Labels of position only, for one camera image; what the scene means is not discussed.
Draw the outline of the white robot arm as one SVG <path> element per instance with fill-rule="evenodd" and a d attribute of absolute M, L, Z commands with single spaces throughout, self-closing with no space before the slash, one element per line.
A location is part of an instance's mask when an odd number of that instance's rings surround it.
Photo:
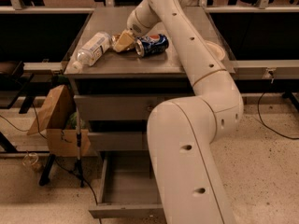
<path fill-rule="evenodd" d="M 149 155 L 167 224 L 236 224 L 210 145 L 233 131 L 243 99 L 221 60 L 186 17 L 188 0 L 143 0 L 130 14 L 134 35 L 160 22 L 170 35 L 193 94 L 150 113 Z"/>

